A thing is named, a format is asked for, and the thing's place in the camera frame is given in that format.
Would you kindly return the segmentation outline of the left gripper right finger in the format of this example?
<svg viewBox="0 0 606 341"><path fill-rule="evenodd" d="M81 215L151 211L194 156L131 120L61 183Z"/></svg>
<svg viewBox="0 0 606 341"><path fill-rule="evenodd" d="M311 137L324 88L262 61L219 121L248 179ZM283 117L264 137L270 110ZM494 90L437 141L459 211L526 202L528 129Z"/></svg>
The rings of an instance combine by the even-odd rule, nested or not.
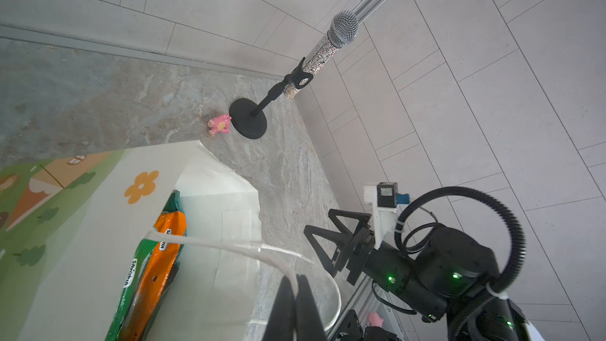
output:
<svg viewBox="0 0 606 341"><path fill-rule="evenodd" d="M296 298L296 336L298 341L327 341L308 279L298 275Z"/></svg>

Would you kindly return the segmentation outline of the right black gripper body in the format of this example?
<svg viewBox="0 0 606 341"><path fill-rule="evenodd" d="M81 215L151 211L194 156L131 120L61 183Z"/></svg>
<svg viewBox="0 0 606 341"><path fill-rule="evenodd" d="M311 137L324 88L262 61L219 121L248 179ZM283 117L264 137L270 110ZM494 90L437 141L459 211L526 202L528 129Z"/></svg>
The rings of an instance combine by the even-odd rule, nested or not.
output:
<svg viewBox="0 0 606 341"><path fill-rule="evenodd" d="M358 230L349 245L347 282L356 284L362 273L394 294L403 294L412 278L412 259L399 249L382 242L374 248L374 235L368 228Z"/></svg>

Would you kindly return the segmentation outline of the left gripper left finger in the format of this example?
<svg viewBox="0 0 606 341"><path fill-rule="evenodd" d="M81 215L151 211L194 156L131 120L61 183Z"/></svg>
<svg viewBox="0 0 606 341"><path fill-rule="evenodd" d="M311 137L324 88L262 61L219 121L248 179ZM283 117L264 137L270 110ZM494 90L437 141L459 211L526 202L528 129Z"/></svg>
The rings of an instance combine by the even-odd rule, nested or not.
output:
<svg viewBox="0 0 606 341"><path fill-rule="evenodd" d="M263 335L263 341L293 341L295 335L295 296L292 285L283 277Z"/></svg>

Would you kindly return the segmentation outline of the white paper shopping bag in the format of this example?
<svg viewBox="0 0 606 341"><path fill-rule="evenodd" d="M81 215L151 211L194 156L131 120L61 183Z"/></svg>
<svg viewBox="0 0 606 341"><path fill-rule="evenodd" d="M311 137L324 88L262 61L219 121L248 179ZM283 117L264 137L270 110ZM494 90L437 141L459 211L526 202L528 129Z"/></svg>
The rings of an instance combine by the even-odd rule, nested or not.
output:
<svg viewBox="0 0 606 341"><path fill-rule="evenodd" d="M268 249L261 186L202 143L131 148L14 165L1 172L1 338L104 340L136 289L160 216L179 194L187 246L151 340L242 340L263 263L216 249Z"/></svg>

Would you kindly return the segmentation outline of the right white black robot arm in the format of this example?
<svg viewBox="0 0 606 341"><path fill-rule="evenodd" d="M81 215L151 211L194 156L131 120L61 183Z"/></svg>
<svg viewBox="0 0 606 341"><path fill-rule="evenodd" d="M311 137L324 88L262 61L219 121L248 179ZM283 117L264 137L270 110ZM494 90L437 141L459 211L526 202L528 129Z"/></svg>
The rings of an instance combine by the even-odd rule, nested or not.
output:
<svg viewBox="0 0 606 341"><path fill-rule="evenodd" d="M508 261L497 265L494 252L438 219L418 227L423 237L410 245L407 220L443 197L465 197L494 211L511 241ZM446 320L450 340L539 340L541 334L507 295L522 271L526 238L513 212L477 189L447 186L413 198L394 182L366 186L371 213L332 209L335 229L309 225L304 233L331 275L347 269L348 282L361 275L403 302L401 312L426 323Z"/></svg>

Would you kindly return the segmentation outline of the black microphone stand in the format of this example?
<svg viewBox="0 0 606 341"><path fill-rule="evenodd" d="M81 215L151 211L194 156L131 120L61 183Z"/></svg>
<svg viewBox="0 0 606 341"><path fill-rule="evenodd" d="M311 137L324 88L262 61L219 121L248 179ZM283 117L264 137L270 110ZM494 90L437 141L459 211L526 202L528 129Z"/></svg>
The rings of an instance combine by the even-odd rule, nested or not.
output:
<svg viewBox="0 0 606 341"><path fill-rule="evenodd" d="M287 93L287 89L304 88L313 78L313 74L304 71L306 58L303 58L298 66L284 79L275 84L265 98L256 104L247 98L236 99L229 108L231 122L233 127L242 136L257 140L265 135L268 128L268 121L264 114L264 109L274 100Z"/></svg>

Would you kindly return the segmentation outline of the small pink toy figure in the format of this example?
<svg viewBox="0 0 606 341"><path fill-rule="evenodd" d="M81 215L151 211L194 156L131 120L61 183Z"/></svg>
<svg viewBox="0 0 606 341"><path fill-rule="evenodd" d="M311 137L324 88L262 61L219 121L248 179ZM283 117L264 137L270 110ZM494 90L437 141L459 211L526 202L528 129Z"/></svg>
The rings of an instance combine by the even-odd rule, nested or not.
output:
<svg viewBox="0 0 606 341"><path fill-rule="evenodd" d="M208 133L211 137L215 137L217 134L229 134L232 118L228 114L220 115L215 118L211 118L207 122Z"/></svg>

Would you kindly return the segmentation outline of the glitter microphone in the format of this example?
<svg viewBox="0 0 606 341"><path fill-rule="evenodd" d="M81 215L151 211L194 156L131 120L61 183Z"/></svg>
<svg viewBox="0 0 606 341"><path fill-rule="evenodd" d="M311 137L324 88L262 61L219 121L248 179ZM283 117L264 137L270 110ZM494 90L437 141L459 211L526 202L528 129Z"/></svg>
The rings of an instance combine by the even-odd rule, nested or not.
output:
<svg viewBox="0 0 606 341"><path fill-rule="evenodd" d="M344 10L336 14L327 33L291 72L283 94L288 98L294 98L340 49L354 41L358 28L358 19L352 11Z"/></svg>

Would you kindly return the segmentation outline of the pink object on rail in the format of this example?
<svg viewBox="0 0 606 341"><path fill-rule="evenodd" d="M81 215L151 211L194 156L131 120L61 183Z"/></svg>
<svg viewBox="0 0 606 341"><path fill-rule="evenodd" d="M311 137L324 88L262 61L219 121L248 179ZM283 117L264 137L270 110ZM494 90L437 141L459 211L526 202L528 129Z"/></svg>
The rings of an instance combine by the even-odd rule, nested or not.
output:
<svg viewBox="0 0 606 341"><path fill-rule="evenodd" d="M369 327L383 328L384 319L377 312L371 312L368 315L368 322Z"/></svg>

